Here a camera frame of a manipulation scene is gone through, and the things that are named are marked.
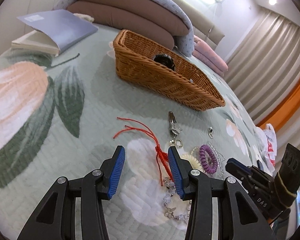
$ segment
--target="blue gripper pad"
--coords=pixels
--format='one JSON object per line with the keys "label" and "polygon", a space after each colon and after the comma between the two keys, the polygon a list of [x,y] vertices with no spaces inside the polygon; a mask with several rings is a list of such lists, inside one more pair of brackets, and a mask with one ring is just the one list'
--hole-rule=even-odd
{"label": "blue gripper pad", "polygon": [[125,157],[126,157],[125,149],[124,147],[121,147],[118,157],[115,161],[114,167],[112,169],[111,175],[109,177],[109,190],[107,195],[110,199],[117,191]]}
{"label": "blue gripper pad", "polygon": [[247,175],[252,175],[252,171],[247,166],[237,161],[235,158],[230,158],[226,164],[226,171],[238,178],[240,176],[239,174],[237,174],[238,170],[244,172]]}
{"label": "blue gripper pad", "polygon": [[180,196],[180,198],[183,199],[185,192],[183,190],[182,176],[177,164],[177,160],[172,152],[171,147],[168,150],[168,161],[169,161],[169,166],[172,173],[174,185],[176,186],[176,191]]}

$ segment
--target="pillow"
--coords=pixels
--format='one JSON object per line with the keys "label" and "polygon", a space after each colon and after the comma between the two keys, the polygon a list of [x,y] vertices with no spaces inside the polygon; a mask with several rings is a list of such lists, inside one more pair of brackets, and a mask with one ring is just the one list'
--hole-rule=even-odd
{"label": "pillow", "polygon": [[228,71],[228,66],[224,60],[217,53],[215,53],[207,43],[197,36],[194,36],[194,48],[202,55],[207,57],[218,69],[221,71]]}
{"label": "pillow", "polygon": [[151,0],[84,1],[124,9],[125,11],[129,11],[159,25],[168,31],[172,36],[184,36],[189,33],[189,29],[178,16]]}
{"label": "pillow", "polygon": [[67,10],[72,13],[90,15],[95,23],[139,33],[168,49],[172,50],[174,47],[174,40],[169,32],[152,21],[125,10],[81,0],[69,5]]}

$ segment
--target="metal clasp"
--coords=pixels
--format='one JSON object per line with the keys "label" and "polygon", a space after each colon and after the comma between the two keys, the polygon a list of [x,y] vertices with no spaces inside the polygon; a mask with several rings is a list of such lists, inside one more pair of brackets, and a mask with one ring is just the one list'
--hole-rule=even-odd
{"label": "metal clasp", "polygon": [[209,128],[209,132],[208,132],[208,134],[209,134],[209,137],[211,138],[211,139],[213,139],[213,135],[212,135],[212,127],[210,127]]}
{"label": "metal clasp", "polygon": [[174,139],[174,140],[169,141],[169,145],[170,146],[175,146],[175,147],[178,147],[178,148],[183,147],[182,141],[180,139]]}
{"label": "metal clasp", "polygon": [[176,118],[174,117],[173,112],[169,112],[169,122],[170,122],[170,132],[169,132],[170,136],[172,138],[176,138],[180,134],[182,129],[178,125],[178,123],[176,121]]}

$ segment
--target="purple hair tie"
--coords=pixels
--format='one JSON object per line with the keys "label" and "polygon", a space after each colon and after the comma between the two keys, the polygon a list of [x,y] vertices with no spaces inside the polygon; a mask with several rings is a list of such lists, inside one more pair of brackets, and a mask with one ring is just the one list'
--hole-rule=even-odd
{"label": "purple hair tie", "polygon": [[[210,159],[212,160],[212,167],[207,162],[206,153],[209,155]],[[199,155],[200,155],[201,165],[204,171],[208,174],[215,173],[218,168],[218,162],[212,149],[208,145],[204,144],[200,147]]]}

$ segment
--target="pink folded blanket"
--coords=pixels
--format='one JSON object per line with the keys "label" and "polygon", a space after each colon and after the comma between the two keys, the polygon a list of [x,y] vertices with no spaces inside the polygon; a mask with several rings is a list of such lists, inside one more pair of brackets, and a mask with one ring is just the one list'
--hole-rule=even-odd
{"label": "pink folded blanket", "polygon": [[194,50],[192,52],[192,56],[196,57],[198,60],[206,64],[209,68],[211,68],[215,73],[219,74],[223,77],[224,73],[216,67],[205,55],[202,55],[199,51]]}
{"label": "pink folded blanket", "polygon": [[222,72],[228,70],[228,66],[224,62],[224,60],[217,53],[215,53],[207,43],[205,43],[197,36],[194,36],[194,49],[205,56],[207,59],[209,59],[209,61]]}

